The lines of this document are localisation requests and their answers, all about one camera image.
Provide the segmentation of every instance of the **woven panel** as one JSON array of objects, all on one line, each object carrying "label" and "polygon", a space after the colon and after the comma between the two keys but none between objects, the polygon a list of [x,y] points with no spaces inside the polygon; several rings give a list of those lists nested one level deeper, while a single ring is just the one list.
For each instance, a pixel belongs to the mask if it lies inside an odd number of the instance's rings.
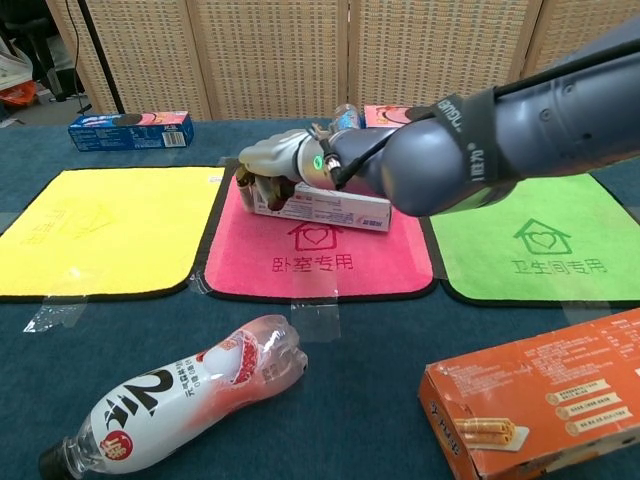
[{"label": "woven panel", "polygon": [[550,66],[638,14],[640,0],[545,2],[525,73]]},{"label": "woven panel", "polygon": [[527,0],[354,0],[349,100],[425,104],[505,83],[538,10]]},{"label": "woven panel", "polygon": [[346,0],[188,0],[214,118],[327,116],[346,101]]},{"label": "woven panel", "polygon": [[211,118],[184,0],[87,0],[127,112]]},{"label": "woven panel", "polygon": [[[65,0],[47,0],[51,15],[56,22],[56,26],[60,31],[60,36],[71,55],[75,59],[76,52],[76,34],[67,12]],[[69,0],[69,8],[73,21],[78,28],[78,37],[80,38],[80,54],[78,57],[78,75],[85,87],[93,110],[96,113],[114,113],[116,105],[113,102],[109,85],[102,72],[102,67],[98,61],[98,56],[91,43],[91,37],[87,31],[87,27],[82,18],[80,7],[76,0]]]}]

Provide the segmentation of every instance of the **table surface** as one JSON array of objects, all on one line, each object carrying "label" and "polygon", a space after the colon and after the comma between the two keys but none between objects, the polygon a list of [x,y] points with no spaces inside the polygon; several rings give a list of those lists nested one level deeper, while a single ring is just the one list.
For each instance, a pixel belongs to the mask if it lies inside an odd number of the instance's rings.
[{"label": "table surface", "polygon": [[[0,221],[6,226],[64,169],[216,165],[262,138],[308,124],[199,123],[187,149],[122,153],[79,153],[64,127],[0,130]],[[597,176],[623,203],[640,205],[640,162]],[[0,464],[7,479],[39,478],[40,452],[74,434],[120,382],[201,351],[254,317],[291,318],[290,306],[222,301],[187,289],[155,300],[90,303],[72,328],[23,333],[41,307],[0,305]],[[451,479],[417,400],[425,365],[608,312],[478,308],[440,287],[418,300],[341,305],[340,338],[303,345],[309,369],[302,381],[121,478]],[[639,470],[635,446],[549,478],[638,478]]]}]

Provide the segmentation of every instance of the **plastic bottle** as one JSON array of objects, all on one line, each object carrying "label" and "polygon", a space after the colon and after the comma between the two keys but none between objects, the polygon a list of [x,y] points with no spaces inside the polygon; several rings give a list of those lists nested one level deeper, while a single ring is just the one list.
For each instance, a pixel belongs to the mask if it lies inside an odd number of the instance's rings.
[{"label": "plastic bottle", "polygon": [[40,456],[45,480],[129,473],[162,460],[227,414],[277,395],[307,366],[281,315],[257,318],[209,350],[135,377],[105,395],[75,437]]},{"label": "plastic bottle", "polygon": [[330,130],[336,133],[340,130],[348,128],[361,128],[360,112],[350,103],[345,103],[336,108],[333,114],[333,122],[331,122]]}]

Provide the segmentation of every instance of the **floor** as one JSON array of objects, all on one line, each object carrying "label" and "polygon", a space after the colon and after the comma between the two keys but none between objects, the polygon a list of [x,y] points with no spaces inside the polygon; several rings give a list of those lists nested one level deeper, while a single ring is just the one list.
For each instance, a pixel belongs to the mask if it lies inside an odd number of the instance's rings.
[{"label": "floor", "polygon": [[[80,98],[82,105],[86,106],[89,103],[89,99],[86,96]],[[34,103],[33,105],[13,109],[9,120],[0,122],[0,128],[16,127],[21,125],[33,126],[33,125],[68,125],[73,122],[78,116],[80,105],[77,98],[70,98],[65,102],[49,102],[44,105]]]}]

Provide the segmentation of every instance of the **blue box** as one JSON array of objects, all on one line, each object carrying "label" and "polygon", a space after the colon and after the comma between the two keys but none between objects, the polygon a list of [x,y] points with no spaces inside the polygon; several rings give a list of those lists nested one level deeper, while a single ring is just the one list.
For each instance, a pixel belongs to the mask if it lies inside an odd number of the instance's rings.
[{"label": "blue box", "polygon": [[189,112],[79,117],[69,135],[81,152],[186,147],[193,140]]}]

